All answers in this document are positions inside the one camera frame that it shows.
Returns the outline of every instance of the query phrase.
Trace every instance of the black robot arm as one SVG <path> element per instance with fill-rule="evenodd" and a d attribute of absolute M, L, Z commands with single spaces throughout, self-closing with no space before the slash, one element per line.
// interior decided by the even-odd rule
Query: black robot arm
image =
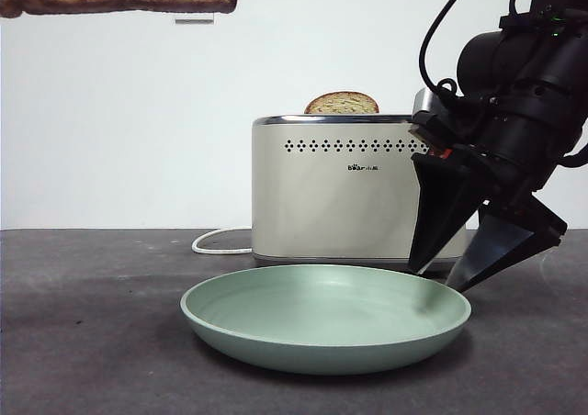
<path fill-rule="evenodd" d="M 566 155 L 588 118 L 588 0 L 533 0 L 524 14 L 514 3 L 501 31 L 462 51 L 463 96 L 426 77 L 413 114 L 431 151 L 413 156 L 421 196 L 409 265 L 425 266 L 478 210 L 479 230 L 447 279 L 458 290 L 558 245 L 566 223 L 532 194 L 557 165 L 588 162 L 588 149 Z"/>

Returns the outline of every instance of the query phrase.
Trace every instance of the white toaster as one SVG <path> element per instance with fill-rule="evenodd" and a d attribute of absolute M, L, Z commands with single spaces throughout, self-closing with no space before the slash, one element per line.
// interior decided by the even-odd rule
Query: white toaster
<path fill-rule="evenodd" d="M 411 155 L 427 147 L 410 116 L 302 115 L 253 125 L 252 249 L 259 264 L 360 264 L 402 270 L 419 184 Z M 465 229 L 437 255 L 448 268 Z"/>

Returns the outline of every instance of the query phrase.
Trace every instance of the tabletop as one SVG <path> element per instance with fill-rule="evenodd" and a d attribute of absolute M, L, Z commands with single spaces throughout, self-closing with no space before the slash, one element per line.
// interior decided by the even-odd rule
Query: tabletop
<path fill-rule="evenodd" d="M 192 253 L 204 232 L 3 231 L 2 413 L 588 413 L 588 230 L 466 291 L 471 318 L 440 353 L 363 376 L 265 370 L 202 342 L 182 294 L 255 266 Z"/>

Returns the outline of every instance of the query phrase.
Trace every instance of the mint green bowl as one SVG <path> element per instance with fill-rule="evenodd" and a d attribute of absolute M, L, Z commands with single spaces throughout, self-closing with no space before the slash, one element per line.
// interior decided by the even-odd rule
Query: mint green bowl
<path fill-rule="evenodd" d="M 314 375 L 378 372 L 437 353 L 471 312 L 435 281 L 346 265 L 268 266 L 221 275 L 180 301 L 208 345 L 251 365 Z"/>

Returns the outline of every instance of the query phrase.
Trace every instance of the white wall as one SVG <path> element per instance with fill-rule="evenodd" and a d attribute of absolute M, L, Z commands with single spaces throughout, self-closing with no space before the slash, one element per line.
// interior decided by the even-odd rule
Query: white wall
<path fill-rule="evenodd" d="M 239 0 L 213 26 L 143 12 L 3 20 L 3 227 L 249 224 L 253 120 L 337 89 L 410 112 L 445 1 Z M 431 46 L 436 80 L 507 2 L 458 2 Z M 588 226 L 587 181 L 558 171 L 541 197 Z"/>

